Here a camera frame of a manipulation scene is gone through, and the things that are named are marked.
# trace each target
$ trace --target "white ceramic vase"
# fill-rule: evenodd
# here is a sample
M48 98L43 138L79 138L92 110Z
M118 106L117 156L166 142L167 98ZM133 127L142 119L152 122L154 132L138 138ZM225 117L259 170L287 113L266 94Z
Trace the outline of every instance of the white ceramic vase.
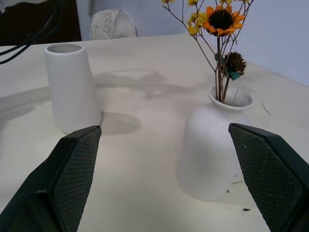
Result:
M99 125L101 112L86 49L63 43L45 49L54 119L66 134Z
M224 195L241 171L229 124L251 125L242 113L253 102L247 93L230 88L224 104L215 96L213 87L209 93L212 103L200 106L189 117L177 166L180 186L204 201Z

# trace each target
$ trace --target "sunflower center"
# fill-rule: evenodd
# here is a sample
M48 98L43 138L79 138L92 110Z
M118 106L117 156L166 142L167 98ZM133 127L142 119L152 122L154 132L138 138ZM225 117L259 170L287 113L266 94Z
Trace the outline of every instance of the sunflower center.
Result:
M208 22L214 28L226 30L233 25L233 16L227 10L218 10L212 13Z

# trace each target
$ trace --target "dried flower head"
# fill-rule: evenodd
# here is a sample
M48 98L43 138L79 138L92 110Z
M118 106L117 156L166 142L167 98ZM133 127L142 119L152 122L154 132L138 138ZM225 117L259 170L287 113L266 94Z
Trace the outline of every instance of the dried flower head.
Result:
M225 8L219 5L215 10L209 6L206 9L206 15L208 21L205 22L204 28L214 36L231 35L236 29L242 28L239 22L244 19L244 16L238 11L232 12L230 5Z
M247 62L242 55L238 52L232 52L230 55L226 55L225 58L225 73L233 80L244 75L247 67Z

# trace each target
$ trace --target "dark background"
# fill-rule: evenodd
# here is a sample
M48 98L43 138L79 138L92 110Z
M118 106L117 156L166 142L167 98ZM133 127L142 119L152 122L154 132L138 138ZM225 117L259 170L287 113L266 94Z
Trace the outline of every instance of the dark background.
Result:
M7 7L0 15L0 46L17 45L29 35L35 34L47 22L56 4L57 0L49 0L39 4L23 2ZM75 0L66 0L60 19L60 29L38 44L81 41Z

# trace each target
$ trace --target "orange petal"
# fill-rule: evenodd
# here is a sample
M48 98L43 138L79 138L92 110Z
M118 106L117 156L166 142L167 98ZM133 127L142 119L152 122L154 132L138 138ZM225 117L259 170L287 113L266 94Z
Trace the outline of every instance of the orange petal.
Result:
M221 5L218 5L215 9L215 11L223 10L223 7Z
M224 30L221 28L217 28L218 36L222 35L224 33Z
M215 28L213 28L213 27L210 28L210 34L214 34L214 33L216 33L216 32L217 32L217 31L216 31Z
M204 23L204 28L205 28L206 30L210 30L211 24L210 24L208 21L206 21L206 22Z
M235 32L235 28L228 28L228 29L226 29L226 30L224 30L224 33L225 34L228 34L228 33L234 33Z
M209 18L212 13L214 12L213 8L211 6L207 7L206 8L206 15L207 15L207 18Z
M238 15L240 15L240 12L239 12L239 11L234 11L234 12L233 12L233 16L234 16L234 17L237 17Z
M243 25L241 23L236 23L236 24L233 25L233 28L235 28L235 29L239 29L239 28L242 28L242 27L243 27Z
M227 7L225 9L232 14L232 9L233 9L232 6L227 5Z
M245 16L243 15L238 15L236 18L235 18L235 23L239 23L240 21L244 20Z

